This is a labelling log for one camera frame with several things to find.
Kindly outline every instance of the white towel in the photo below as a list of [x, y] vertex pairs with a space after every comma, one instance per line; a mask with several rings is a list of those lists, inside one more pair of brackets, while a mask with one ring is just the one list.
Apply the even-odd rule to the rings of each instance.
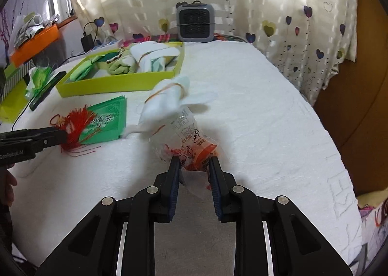
[[[139, 73], [164, 71], [166, 68], [165, 57], [179, 56], [180, 54], [176, 47], [169, 47], [164, 43], [156, 43], [155, 41], [139, 43], [129, 50], [139, 64]], [[153, 67], [153, 61], [155, 60], [158, 60], [158, 65]]]
[[190, 80], [187, 76], [164, 79], [151, 91], [150, 97], [143, 106], [137, 125], [128, 125], [123, 137], [130, 133], [143, 133], [157, 128], [159, 122], [177, 115], [183, 107], [194, 104], [206, 104], [217, 98], [216, 93], [197, 93], [186, 96]]

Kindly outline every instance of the rubber band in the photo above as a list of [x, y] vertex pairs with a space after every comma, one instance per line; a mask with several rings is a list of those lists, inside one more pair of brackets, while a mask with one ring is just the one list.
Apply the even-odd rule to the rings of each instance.
[[147, 56], [148, 54], [151, 54], [152, 52], [154, 52], [154, 51], [144, 53], [144, 54], [140, 57], [139, 61], [137, 62], [138, 65], [140, 66], [140, 62], [141, 62], [141, 60], [143, 59], [144, 56]]
[[163, 127], [165, 127], [165, 125], [162, 125], [161, 127], [159, 127], [159, 128], [157, 129], [157, 131], [156, 131], [155, 133], [152, 134], [152, 136], [154, 136], [156, 133], [158, 133]]
[[179, 86], [182, 90], [181, 90], [181, 96], [180, 96], [180, 99], [183, 98], [184, 96], [184, 93], [185, 93], [185, 88], [183, 88], [183, 86], [181, 84], [178, 84], [177, 82], [172, 82], [170, 84], [168, 84], [167, 86], [165, 86], [164, 88], [158, 90], [157, 92], [155, 92], [154, 94], [150, 95], [148, 97], [147, 100], [144, 101], [144, 104], [146, 104], [149, 100], [151, 100], [154, 96], [157, 96], [158, 94], [160, 94], [161, 92], [163, 91], [166, 91], [167, 89], [170, 89], [171, 87], [173, 86]]

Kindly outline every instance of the bed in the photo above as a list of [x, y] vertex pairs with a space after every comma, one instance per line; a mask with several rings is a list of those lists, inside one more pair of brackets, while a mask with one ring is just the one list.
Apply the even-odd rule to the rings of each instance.
[[[181, 73], [190, 77], [192, 93], [218, 94], [209, 106], [192, 110], [225, 151], [223, 169], [259, 196], [288, 196], [350, 264], [362, 244], [352, 182], [329, 133], [293, 85], [243, 42], [187, 43]], [[34, 112], [26, 110], [17, 129], [47, 126], [55, 114], [118, 95], [61, 99], [54, 89]], [[136, 124], [137, 106], [149, 92], [124, 95], [127, 124]], [[137, 134], [103, 143], [90, 155], [74, 158], [52, 148], [16, 165], [16, 245], [40, 265], [101, 198], [133, 196], [167, 167]], [[217, 222], [210, 192], [201, 199], [182, 188], [173, 222], [156, 226], [155, 249], [158, 275], [231, 275], [234, 225]]]

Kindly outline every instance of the orange tray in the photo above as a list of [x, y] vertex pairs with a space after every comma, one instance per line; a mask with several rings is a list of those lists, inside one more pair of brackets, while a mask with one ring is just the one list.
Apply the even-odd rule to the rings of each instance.
[[59, 31], [57, 25], [46, 28], [17, 49], [11, 56], [11, 61], [14, 63], [15, 67], [19, 67], [58, 38]]

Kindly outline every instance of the green packaging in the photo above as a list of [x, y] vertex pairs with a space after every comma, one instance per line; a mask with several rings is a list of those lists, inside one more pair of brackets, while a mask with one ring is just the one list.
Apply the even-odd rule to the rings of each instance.
[[127, 99], [124, 96], [90, 106], [88, 110], [93, 111], [96, 117], [82, 131], [81, 144], [119, 139], [127, 121]]

